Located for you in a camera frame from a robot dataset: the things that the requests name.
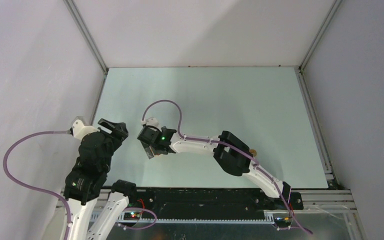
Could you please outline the clear pill bottle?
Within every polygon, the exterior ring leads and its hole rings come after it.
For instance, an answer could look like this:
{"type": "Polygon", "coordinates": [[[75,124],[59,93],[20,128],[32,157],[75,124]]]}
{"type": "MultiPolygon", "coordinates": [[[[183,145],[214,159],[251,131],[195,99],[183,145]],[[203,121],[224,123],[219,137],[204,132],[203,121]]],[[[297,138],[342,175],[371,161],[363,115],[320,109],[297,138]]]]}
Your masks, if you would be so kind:
{"type": "Polygon", "coordinates": [[[257,156],[257,151],[255,149],[250,149],[249,153],[255,158],[257,156]]]}

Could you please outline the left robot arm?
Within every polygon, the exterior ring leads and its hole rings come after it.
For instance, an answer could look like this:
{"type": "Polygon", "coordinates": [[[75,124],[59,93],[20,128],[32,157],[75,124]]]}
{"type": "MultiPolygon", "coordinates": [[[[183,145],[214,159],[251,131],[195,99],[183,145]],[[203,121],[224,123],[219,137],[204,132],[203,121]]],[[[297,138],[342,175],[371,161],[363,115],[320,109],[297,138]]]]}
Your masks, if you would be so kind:
{"type": "Polygon", "coordinates": [[[94,127],[76,118],[70,128],[71,135],[80,141],[80,145],[79,156],[65,178],[63,197],[68,223],[61,237],[63,240],[105,240],[122,211],[133,208],[138,202],[136,184],[119,179],[113,183],[97,220],[89,225],[111,170],[112,157],[129,136],[124,122],[102,118],[98,124],[99,127],[94,127]]]}

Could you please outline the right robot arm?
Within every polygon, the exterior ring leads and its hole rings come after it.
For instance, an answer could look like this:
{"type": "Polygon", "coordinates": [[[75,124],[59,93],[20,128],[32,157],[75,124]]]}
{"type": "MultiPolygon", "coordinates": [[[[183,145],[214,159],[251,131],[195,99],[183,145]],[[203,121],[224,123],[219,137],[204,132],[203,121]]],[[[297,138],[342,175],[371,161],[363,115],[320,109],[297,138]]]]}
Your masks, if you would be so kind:
{"type": "Polygon", "coordinates": [[[227,174],[245,177],[258,186],[275,208],[292,211],[292,187],[264,169],[250,148],[229,131],[215,137],[193,137],[175,129],[143,125],[137,139],[149,158],[177,153],[212,156],[227,174]]]}

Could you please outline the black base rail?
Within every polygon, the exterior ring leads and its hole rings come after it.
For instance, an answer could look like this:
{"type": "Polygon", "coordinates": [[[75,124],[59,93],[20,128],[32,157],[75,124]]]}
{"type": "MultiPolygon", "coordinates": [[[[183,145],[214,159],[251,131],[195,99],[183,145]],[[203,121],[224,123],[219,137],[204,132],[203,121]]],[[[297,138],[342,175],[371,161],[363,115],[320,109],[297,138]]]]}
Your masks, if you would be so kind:
{"type": "Polygon", "coordinates": [[[266,223],[274,215],[352,213],[357,210],[350,190],[293,189],[288,210],[282,200],[258,188],[140,187],[120,222],[266,223]]]}

